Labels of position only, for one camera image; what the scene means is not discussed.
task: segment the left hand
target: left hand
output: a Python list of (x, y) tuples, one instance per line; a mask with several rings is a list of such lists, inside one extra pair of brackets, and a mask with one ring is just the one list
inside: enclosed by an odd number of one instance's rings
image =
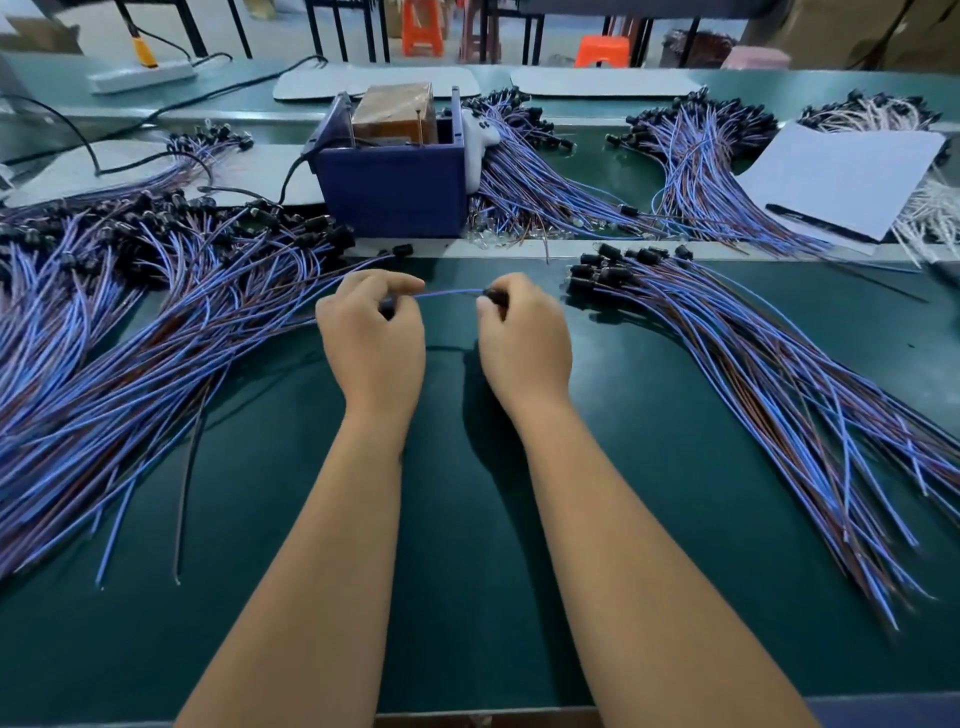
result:
[[(324, 351), (348, 416), (410, 424), (426, 367), (423, 319), (410, 294), (422, 290), (422, 280), (404, 273), (356, 271), (335, 294), (317, 301)], [(391, 295), (396, 314), (387, 321), (378, 307)]]

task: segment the black pen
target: black pen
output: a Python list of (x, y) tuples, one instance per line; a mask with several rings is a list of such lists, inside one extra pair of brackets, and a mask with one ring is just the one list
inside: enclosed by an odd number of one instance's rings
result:
[(798, 212), (795, 209), (790, 209), (789, 207), (784, 207), (783, 205), (767, 203), (764, 207), (766, 207), (768, 211), (773, 212), (775, 215), (780, 215), (781, 217), (786, 217), (790, 220), (796, 220), (798, 223), (804, 223), (804, 225), (809, 225), (812, 228), (818, 228), (819, 230), (825, 232), (832, 232), (833, 234), (840, 235), (841, 237), (848, 237), (850, 240), (856, 240), (858, 243), (873, 243), (874, 245), (878, 245), (880, 242), (879, 240), (874, 240), (870, 235), (865, 235), (862, 232), (852, 231), (849, 228), (844, 228), (842, 225), (829, 223), (826, 220), (810, 217), (810, 215), (804, 215), (802, 212)]

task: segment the blue box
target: blue box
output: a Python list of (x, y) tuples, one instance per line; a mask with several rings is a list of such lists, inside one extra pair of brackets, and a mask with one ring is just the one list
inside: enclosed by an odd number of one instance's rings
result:
[(438, 144), (354, 146), (352, 104), (339, 94), (303, 154), (331, 215), (358, 237), (460, 237), (467, 181), (460, 90), (437, 119)]

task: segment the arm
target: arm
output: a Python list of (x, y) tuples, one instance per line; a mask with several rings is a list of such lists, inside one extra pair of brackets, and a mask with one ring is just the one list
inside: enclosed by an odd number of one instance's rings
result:
[(570, 403), (570, 337), (525, 276), (477, 302), (484, 373), (533, 480), (577, 654), (606, 728), (813, 728), (796, 690), (597, 446)]
[(400, 512), (400, 454), (426, 352), (423, 282), (347, 276), (317, 304), (347, 412), (303, 510), (177, 718), (178, 728), (370, 728), (380, 689)]

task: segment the orange plastic stool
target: orange plastic stool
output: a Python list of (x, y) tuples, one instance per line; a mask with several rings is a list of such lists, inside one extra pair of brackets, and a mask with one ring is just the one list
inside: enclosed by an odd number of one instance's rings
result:
[(614, 68), (630, 65), (630, 39), (626, 36), (584, 36), (577, 51), (575, 68), (606, 61)]
[[(417, 24), (417, 6), (421, 17), (427, 18), (424, 26)], [(403, 0), (403, 55), (413, 56), (418, 45), (429, 45), (436, 57), (444, 54), (444, 37), (440, 28), (439, 0)]]

